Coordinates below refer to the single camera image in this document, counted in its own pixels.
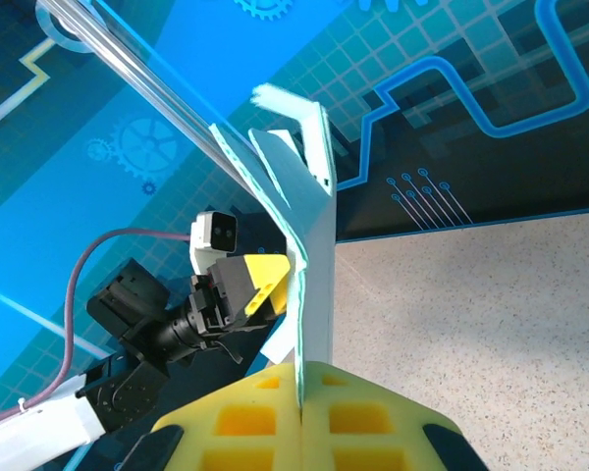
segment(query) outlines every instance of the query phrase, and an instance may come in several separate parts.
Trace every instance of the circuit line graphic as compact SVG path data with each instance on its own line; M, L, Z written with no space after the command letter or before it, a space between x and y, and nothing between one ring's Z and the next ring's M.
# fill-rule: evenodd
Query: circuit line graphic
M0 103L0 122L50 79L50 76L43 72L35 64L35 61L48 52L54 45L55 41L47 37L20 59L20 62L33 73L34 77L13 95Z
M589 109L589 76L580 62L559 19L556 8L558 1L537 0L534 11L537 25L543 32L546 41L574 92L575 99L573 101L554 110L509 125L497 127L491 122L467 84L460 77L458 71L448 60L438 56L425 57L405 69L398 71L393 76L382 80L374 87L374 90L384 104L362 117L359 173L353 179L340 182L338 184L338 191L368 182L373 124L400 110L400 106L392 98L390 92L407 81L415 79L429 71L441 73L478 128L493 138L501 139L533 131L573 118L587 111Z
M392 177L387 177L386 183L394 190L391 193L391 199L403 209L403 212L409 216L420 231L456 228L474 224L473 220L469 217L460 202L452 193L452 187L449 183L440 182L436 184L432 182L429 172L424 168L418 169L417 174L431 186L424 185L419 188L413 180L412 175L407 172L402 173L402 180L405 182L404 186L409 184L412 189L403 191L400 188L398 181ZM442 206L442 202L452 211L457 219L457 223ZM463 220L459 216L454 207L464 215L466 220Z

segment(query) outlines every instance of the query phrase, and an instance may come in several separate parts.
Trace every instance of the bent white panel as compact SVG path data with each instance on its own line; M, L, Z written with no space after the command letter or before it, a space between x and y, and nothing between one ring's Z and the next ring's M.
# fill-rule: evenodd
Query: bent white panel
M104 435L85 397L85 375L61 385L43 403L0 422L0 471L28 471Z
M305 361L331 362L336 243L336 171L329 123L318 103L264 84L253 102L299 121L307 166L286 131L251 130L263 168L247 148L223 129L210 129L253 195L286 237L293 269L287 319L262 352L281 361L295 347L297 396L304 394Z

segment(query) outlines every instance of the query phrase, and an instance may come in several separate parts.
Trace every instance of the yellow circuit line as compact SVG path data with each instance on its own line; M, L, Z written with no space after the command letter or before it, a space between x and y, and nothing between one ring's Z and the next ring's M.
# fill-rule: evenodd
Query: yellow circuit line
M20 59L22 65L29 69L34 74L34 77L0 104L0 122L50 79L50 76L43 72L41 68L35 64L35 61L48 52L55 44L55 41L48 37L33 47Z

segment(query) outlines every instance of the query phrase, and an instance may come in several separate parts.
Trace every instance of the transparent acrylic rod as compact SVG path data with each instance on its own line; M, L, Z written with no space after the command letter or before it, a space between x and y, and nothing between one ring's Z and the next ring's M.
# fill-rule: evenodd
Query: transparent acrylic rod
M40 2L205 155L252 194L216 143L208 124L78 0Z

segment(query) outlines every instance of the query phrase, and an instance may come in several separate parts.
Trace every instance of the blue printed backdrop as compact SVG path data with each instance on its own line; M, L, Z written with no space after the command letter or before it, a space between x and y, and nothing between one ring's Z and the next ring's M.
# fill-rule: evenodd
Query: blue printed backdrop
M325 105L339 239L589 210L589 0L85 3L208 122L299 139L248 103L263 81ZM61 37L34 1L0 2L0 409L56 372L62 291L98 234L183 232L215 208L246 221L245 248L281 248L257 203ZM182 244L107 243L79 286L74 372L114 347L82 306L128 256L183 293Z

